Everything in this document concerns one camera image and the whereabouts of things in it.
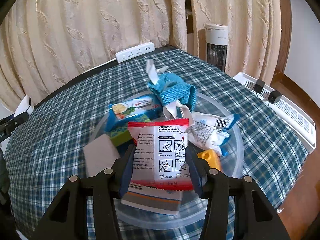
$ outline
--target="blue gripper pad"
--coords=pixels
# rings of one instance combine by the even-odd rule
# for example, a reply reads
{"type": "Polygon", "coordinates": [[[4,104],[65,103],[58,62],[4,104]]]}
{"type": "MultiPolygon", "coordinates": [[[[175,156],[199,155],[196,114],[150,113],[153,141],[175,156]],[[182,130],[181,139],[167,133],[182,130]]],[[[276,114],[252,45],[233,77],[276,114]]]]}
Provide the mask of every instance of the blue gripper pad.
{"type": "Polygon", "coordinates": [[[132,177],[135,150],[135,145],[129,145],[125,155],[120,159],[116,159],[115,163],[112,165],[112,169],[115,171],[115,183],[119,198],[122,198],[128,191],[132,177]]]}
{"type": "Polygon", "coordinates": [[[208,180],[204,167],[202,167],[201,161],[197,156],[197,153],[201,151],[203,150],[194,146],[190,142],[185,151],[186,163],[189,166],[190,178],[193,185],[193,189],[199,197],[201,197],[201,195],[203,194],[202,187],[207,183],[208,180]]]}

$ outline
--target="plug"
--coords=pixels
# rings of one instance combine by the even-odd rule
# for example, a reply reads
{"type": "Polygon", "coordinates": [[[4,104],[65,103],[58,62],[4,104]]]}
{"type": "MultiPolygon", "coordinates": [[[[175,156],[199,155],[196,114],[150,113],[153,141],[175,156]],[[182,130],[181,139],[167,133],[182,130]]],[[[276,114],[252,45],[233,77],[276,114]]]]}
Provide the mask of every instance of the plug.
{"type": "Polygon", "coordinates": [[[256,83],[254,84],[253,90],[254,90],[255,92],[257,92],[258,94],[261,94],[262,89],[263,89],[263,87],[264,87],[264,84],[265,84],[265,83],[264,83],[261,79],[258,79],[258,80],[256,81],[256,83]]]}
{"type": "Polygon", "coordinates": [[[271,104],[275,104],[280,101],[281,97],[282,97],[282,94],[278,90],[275,90],[270,93],[268,97],[268,101],[271,104]]]}

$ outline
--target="white space heater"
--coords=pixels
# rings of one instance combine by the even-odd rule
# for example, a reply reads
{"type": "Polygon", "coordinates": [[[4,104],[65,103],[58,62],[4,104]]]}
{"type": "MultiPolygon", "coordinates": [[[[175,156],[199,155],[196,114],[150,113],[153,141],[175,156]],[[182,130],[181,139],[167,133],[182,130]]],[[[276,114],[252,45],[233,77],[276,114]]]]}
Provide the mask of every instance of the white space heater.
{"type": "MultiPolygon", "coordinates": [[[[233,78],[244,85],[244,87],[251,90],[252,93],[256,94],[256,92],[253,91],[253,87],[257,79],[244,73],[238,73],[233,78]]],[[[268,96],[272,91],[274,91],[273,88],[264,85],[262,93],[258,94],[258,98],[268,105],[268,96]]],[[[282,120],[292,128],[309,154],[313,152],[316,148],[316,126],[310,116],[283,95],[280,101],[274,105],[269,104],[269,107],[271,107],[282,120]]]]}
{"type": "Polygon", "coordinates": [[[228,26],[206,23],[205,40],[207,43],[207,62],[225,72],[228,49],[228,26]]]}

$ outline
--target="white plastic packet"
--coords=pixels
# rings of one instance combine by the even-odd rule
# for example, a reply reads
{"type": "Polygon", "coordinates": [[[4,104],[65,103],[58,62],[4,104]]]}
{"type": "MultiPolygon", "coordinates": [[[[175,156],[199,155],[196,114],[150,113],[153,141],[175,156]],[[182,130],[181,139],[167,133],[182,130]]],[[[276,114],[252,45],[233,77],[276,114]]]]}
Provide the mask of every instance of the white plastic packet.
{"type": "Polygon", "coordinates": [[[195,125],[189,127],[186,132],[188,140],[195,146],[203,150],[212,149],[218,156],[225,156],[226,153],[220,146],[230,139],[229,133],[199,122],[195,122],[195,125]]]}
{"type": "Polygon", "coordinates": [[[202,114],[199,112],[192,112],[192,117],[195,122],[199,122],[208,126],[213,126],[218,129],[229,130],[233,127],[235,122],[239,119],[238,114],[231,114],[226,117],[220,117],[213,114],[202,114]]]}
{"type": "Polygon", "coordinates": [[[188,119],[164,122],[129,122],[137,144],[131,182],[166,190],[192,190],[185,161],[184,132],[188,119]]]}

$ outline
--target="red plastic packet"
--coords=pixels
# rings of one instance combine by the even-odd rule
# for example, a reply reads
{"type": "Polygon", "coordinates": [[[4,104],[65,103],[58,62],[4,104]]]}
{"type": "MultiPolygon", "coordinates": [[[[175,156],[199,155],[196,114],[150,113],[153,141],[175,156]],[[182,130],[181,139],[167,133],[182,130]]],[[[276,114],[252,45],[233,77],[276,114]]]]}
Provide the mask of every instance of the red plastic packet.
{"type": "Polygon", "coordinates": [[[188,119],[129,122],[137,148],[131,181],[166,190],[193,190],[185,162],[188,119]]]}

